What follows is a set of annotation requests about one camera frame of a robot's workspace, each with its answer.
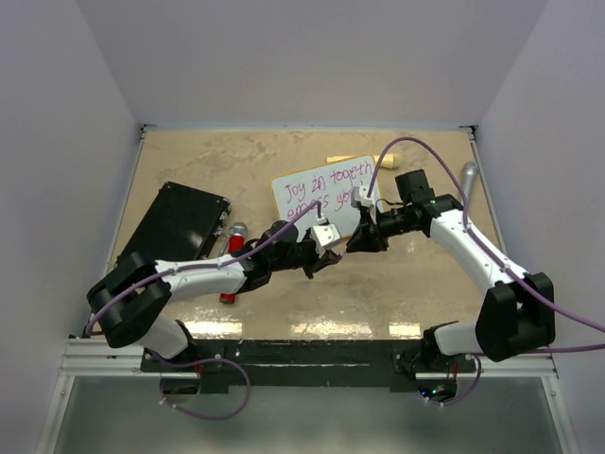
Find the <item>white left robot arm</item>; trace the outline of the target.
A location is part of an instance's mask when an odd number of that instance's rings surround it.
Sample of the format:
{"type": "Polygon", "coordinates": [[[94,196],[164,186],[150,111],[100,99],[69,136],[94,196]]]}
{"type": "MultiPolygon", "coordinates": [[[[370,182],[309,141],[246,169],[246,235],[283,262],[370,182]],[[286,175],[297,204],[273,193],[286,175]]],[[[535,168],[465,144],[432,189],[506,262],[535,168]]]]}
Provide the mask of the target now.
{"type": "Polygon", "coordinates": [[[206,294],[251,292],[277,271],[301,269],[311,278],[338,262],[332,249],[340,240],[337,226],[326,220],[303,236],[277,221],[255,246],[215,259],[170,262],[134,253],[88,291],[94,317],[86,332],[99,326],[110,347],[140,345],[185,371],[195,362],[196,345],[184,323],[163,316],[165,306],[206,294]]]}

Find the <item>yellow framed whiteboard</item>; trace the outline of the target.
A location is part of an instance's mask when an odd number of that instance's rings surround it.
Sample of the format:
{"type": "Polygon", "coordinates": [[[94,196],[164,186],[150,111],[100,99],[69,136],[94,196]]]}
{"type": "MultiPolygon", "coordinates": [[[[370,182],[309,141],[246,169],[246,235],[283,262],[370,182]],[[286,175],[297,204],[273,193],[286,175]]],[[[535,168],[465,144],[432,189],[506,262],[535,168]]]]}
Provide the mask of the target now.
{"type": "Polygon", "coordinates": [[[271,189],[279,219],[290,221],[319,201],[322,214],[343,237],[350,236],[359,222],[359,213],[351,206],[352,191],[369,184],[374,170],[373,158],[362,155],[274,178],[271,189]]]}

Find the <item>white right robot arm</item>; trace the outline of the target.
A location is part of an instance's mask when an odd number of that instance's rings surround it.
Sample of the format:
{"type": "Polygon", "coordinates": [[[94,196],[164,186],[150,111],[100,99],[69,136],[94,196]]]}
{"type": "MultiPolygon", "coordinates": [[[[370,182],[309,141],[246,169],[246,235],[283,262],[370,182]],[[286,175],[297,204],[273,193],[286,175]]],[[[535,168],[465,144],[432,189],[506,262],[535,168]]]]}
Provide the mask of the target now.
{"type": "Polygon", "coordinates": [[[473,353],[499,362],[552,343],[554,311],[539,300],[553,299],[552,281],[511,262],[464,220],[463,206],[454,196],[435,194],[423,171],[402,174],[396,184],[403,205],[387,212],[377,209],[366,185],[354,188],[351,205],[360,221],[347,242],[347,253],[383,252],[390,237],[419,231],[450,253],[484,296],[474,322],[450,322],[423,332],[423,365],[440,372],[456,355],[473,353]]]}

